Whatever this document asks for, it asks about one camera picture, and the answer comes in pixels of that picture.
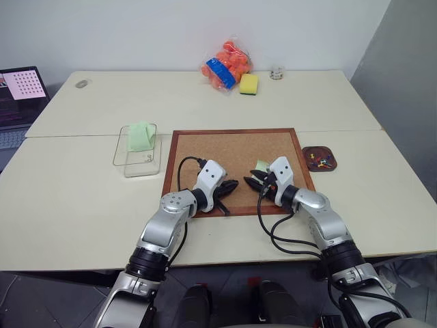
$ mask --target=dark floor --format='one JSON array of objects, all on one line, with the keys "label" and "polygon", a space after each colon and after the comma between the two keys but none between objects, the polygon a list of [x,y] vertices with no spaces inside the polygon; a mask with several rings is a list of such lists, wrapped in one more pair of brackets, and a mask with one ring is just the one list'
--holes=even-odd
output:
[{"label": "dark floor", "polygon": [[[155,326],[170,327],[180,299],[194,284],[207,284],[212,292],[211,328],[248,323],[250,285],[257,278],[282,284],[300,304],[307,324],[311,326],[321,313],[338,313],[328,300],[326,283],[310,278],[312,268],[311,263],[292,262],[172,269],[156,298],[158,315]],[[0,273],[0,304],[14,278],[9,273]],[[0,327],[92,327],[108,291],[106,288],[17,277],[0,308],[3,321]],[[437,326],[435,290],[398,285],[395,296],[415,318]]]}]

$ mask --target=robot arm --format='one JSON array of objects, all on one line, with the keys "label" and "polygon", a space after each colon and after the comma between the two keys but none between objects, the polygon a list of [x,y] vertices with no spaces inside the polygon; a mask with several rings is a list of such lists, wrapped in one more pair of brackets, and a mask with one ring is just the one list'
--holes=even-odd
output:
[{"label": "robot arm", "polygon": [[[328,280],[344,292],[339,305],[348,325],[380,328],[404,318],[406,314],[387,300],[358,296],[371,293],[393,299],[372,265],[364,261],[345,223],[330,207],[328,198],[321,193],[293,186],[293,174],[290,172],[286,157],[279,157],[270,165],[267,174],[258,172],[264,179],[260,192],[270,193],[269,198],[274,199],[277,206],[292,209],[295,213],[301,210],[308,218],[309,229],[322,253]],[[255,188],[250,178],[246,181]]]},{"label": "robot arm", "polygon": [[100,309],[95,327],[147,327],[155,313],[153,300],[164,280],[169,257],[182,226],[198,210],[214,207],[213,194],[226,171],[215,161],[208,161],[192,191],[168,193],[160,208],[148,221],[137,246],[107,299]]}]

